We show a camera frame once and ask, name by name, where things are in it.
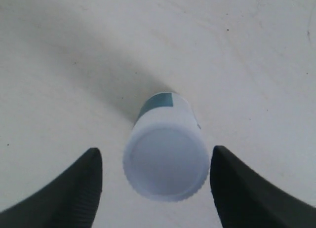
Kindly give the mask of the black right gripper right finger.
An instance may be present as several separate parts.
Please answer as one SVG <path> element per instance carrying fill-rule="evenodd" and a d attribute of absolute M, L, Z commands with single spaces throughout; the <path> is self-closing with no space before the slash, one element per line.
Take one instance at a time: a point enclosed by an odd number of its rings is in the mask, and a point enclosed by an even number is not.
<path fill-rule="evenodd" d="M 314 228 L 316 209 L 261 177 L 225 146 L 215 146 L 210 187 L 225 228 Z"/>

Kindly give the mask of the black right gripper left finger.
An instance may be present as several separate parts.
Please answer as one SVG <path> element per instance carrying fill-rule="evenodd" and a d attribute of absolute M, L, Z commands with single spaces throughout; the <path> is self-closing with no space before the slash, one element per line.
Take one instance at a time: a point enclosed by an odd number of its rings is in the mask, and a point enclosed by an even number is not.
<path fill-rule="evenodd" d="M 45 187 L 0 213 L 2 228 L 90 228 L 102 193 L 102 156 L 89 148 Z"/>

